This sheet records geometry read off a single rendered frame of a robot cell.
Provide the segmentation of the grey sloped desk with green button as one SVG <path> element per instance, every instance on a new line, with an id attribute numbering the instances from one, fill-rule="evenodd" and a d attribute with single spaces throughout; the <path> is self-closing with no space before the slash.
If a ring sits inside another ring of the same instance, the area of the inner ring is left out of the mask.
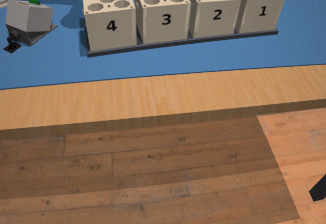
<path id="1" fill-rule="evenodd" d="M 58 27 L 51 23 L 52 14 L 53 8 L 40 4 L 38 0 L 8 0 L 5 23 L 10 35 L 8 46 L 14 49 L 22 46 L 12 40 L 32 46 L 42 39 Z"/>

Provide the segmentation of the blue bench mat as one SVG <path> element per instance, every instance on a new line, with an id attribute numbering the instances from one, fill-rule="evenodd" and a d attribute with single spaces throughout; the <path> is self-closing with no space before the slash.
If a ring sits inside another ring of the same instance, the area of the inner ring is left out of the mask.
<path id="1" fill-rule="evenodd" d="M 88 57 L 83 0 L 38 0 L 58 25 L 32 46 L 9 47 L 0 8 L 0 90 L 177 74 L 326 65 L 326 0 L 285 0 L 277 35 Z"/>

